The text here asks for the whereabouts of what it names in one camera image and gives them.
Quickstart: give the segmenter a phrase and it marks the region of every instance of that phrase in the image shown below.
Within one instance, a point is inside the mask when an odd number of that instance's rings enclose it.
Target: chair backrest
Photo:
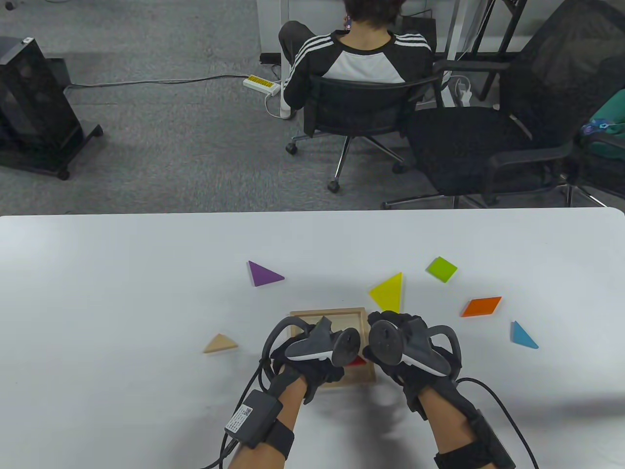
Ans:
[[[431,86],[442,106],[439,77],[435,76],[399,84],[311,76],[311,90],[304,106],[304,132],[312,135],[315,130],[320,130],[358,137],[397,131]]]
[[[625,85],[625,0],[564,0],[501,75],[501,109],[559,146]]]

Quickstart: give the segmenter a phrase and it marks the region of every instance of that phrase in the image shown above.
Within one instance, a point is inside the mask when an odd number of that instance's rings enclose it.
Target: hand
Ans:
[[[334,383],[335,381],[339,381],[345,374],[345,370],[332,365],[332,362],[329,359],[294,361],[286,358],[284,356],[284,351],[287,347],[303,338],[304,334],[302,333],[288,339],[271,353],[271,358],[273,359],[273,370],[275,374],[278,374],[282,367],[286,366],[291,370],[296,371],[304,378],[304,381],[306,381],[307,384],[304,404],[308,404],[311,400],[313,400],[312,398],[314,397],[314,394],[319,386],[325,383]]]
[[[367,321],[370,325],[373,325],[378,321],[384,320],[394,324],[398,328],[401,328],[402,325],[416,318],[418,318],[418,316],[406,314],[399,315],[393,311],[385,311],[383,313],[371,313]],[[452,375],[455,371],[459,371],[462,367],[456,357],[448,352],[448,350],[437,346],[432,346],[432,349],[449,362],[452,368]],[[449,381],[451,383],[449,377],[440,378],[421,370],[416,366],[407,365],[403,362],[398,365],[386,365],[373,354],[369,346],[364,348],[362,354],[365,359],[379,365],[383,372],[389,375],[397,384],[402,386],[408,407],[412,412],[419,412],[424,420],[427,420],[427,417],[425,411],[423,410],[423,406],[419,401],[419,394],[421,394],[429,386],[437,387],[437,383],[440,381]]]

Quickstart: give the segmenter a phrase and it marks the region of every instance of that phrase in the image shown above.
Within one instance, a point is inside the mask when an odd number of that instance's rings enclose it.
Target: chair armrest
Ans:
[[[469,60],[439,60],[434,63],[434,73],[445,71],[455,72],[503,72],[510,67],[509,63],[480,62]]]
[[[411,85],[426,85],[431,84],[434,88],[434,100],[436,101],[436,107],[442,108],[443,106],[443,97],[441,96],[441,88],[443,84],[443,74],[442,73],[433,73],[427,78],[423,78],[419,81],[411,82]],[[420,96],[413,96],[408,99],[408,103],[417,103]]]
[[[494,181],[497,171],[512,164],[541,163],[564,159],[573,152],[573,142],[568,142],[555,148],[541,148],[535,150],[502,151],[490,157],[486,163],[486,180],[484,184],[484,199],[493,196]]]
[[[606,145],[625,150],[625,139],[618,138],[617,136],[611,134],[597,132],[589,135],[586,139],[584,139],[584,147],[588,148],[591,143],[605,143]]]

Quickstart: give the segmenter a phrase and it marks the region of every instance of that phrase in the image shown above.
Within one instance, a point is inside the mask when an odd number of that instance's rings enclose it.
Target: wooden tray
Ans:
[[[342,331],[353,327],[360,332],[360,354],[369,344],[369,323],[364,308],[346,308],[341,310],[292,311],[291,316],[298,316],[309,324],[316,324],[322,316],[332,321],[332,331]],[[291,337],[300,334],[298,327],[291,327]],[[345,376],[336,383],[326,383],[321,388],[340,388],[342,386],[368,384],[376,382],[376,369],[373,363],[367,362],[361,366],[346,366]]]

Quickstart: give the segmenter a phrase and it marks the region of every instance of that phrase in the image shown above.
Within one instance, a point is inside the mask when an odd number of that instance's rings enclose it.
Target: beige triangle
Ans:
[[[234,340],[224,336],[223,334],[217,334],[215,338],[211,340],[211,343],[206,346],[206,348],[204,349],[204,353],[230,350],[231,348],[237,347],[238,345]]]

